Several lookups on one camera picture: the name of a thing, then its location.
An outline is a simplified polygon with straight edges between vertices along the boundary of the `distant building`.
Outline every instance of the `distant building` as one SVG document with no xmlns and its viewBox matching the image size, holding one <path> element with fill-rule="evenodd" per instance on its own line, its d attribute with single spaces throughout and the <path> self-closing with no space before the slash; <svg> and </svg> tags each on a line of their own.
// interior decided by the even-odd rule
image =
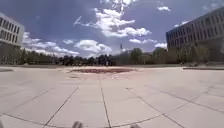
<svg viewBox="0 0 224 128">
<path fill-rule="evenodd" d="M 223 51 L 223 39 L 224 7 L 207 13 L 166 33 L 168 49 L 181 48 L 198 43 L 211 43 L 216 47 L 214 51 L 220 52 Z"/>
<path fill-rule="evenodd" d="M 0 64 L 13 64 L 20 49 L 24 26 L 0 13 Z"/>
</svg>

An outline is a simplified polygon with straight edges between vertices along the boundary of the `building facade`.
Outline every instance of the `building facade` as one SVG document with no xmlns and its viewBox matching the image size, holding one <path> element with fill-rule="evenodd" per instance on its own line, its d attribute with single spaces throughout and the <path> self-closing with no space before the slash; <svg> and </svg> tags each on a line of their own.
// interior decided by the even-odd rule
<svg viewBox="0 0 224 128">
<path fill-rule="evenodd" d="M 24 26 L 0 13 L 0 64 L 16 64 L 21 47 Z"/>
<path fill-rule="evenodd" d="M 223 47 L 224 7 L 207 13 L 166 33 L 167 47 L 181 48 L 197 43 L 210 42 Z"/>
</svg>

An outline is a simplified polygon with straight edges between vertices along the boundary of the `building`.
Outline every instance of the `building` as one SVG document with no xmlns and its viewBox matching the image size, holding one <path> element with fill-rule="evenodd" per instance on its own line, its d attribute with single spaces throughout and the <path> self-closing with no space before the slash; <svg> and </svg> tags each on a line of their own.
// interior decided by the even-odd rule
<svg viewBox="0 0 224 128">
<path fill-rule="evenodd" d="M 221 52 L 224 49 L 223 39 L 224 7 L 207 13 L 166 33 L 168 49 L 181 48 L 199 43 L 210 43 L 212 46 L 209 45 L 209 47 L 213 47 L 213 51 Z"/>
<path fill-rule="evenodd" d="M 0 13 L 0 64 L 15 64 L 22 44 L 24 26 Z"/>
</svg>

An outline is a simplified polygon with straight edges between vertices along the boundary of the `concrete pavement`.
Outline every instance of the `concrete pavement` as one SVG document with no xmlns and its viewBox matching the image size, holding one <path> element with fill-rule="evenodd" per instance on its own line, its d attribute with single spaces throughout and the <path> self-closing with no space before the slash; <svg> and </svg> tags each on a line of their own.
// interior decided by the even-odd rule
<svg viewBox="0 0 224 128">
<path fill-rule="evenodd" d="M 143 69 L 120 74 L 13 68 L 0 73 L 4 128 L 223 128 L 224 71 Z"/>
</svg>

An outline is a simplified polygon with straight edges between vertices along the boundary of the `plaza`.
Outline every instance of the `plaza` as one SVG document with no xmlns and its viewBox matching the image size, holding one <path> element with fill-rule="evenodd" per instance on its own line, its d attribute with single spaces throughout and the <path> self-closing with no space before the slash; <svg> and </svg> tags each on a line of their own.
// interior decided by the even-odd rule
<svg viewBox="0 0 224 128">
<path fill-rule="evenodd" d="M 71 128 L 75 121 L 89 128 L 224 127 L 223 71 L 172 67 L 94 74 L 71 72 L 74 68 L 11 69 L 0 72 L 4 128 Z"/>
</svg>

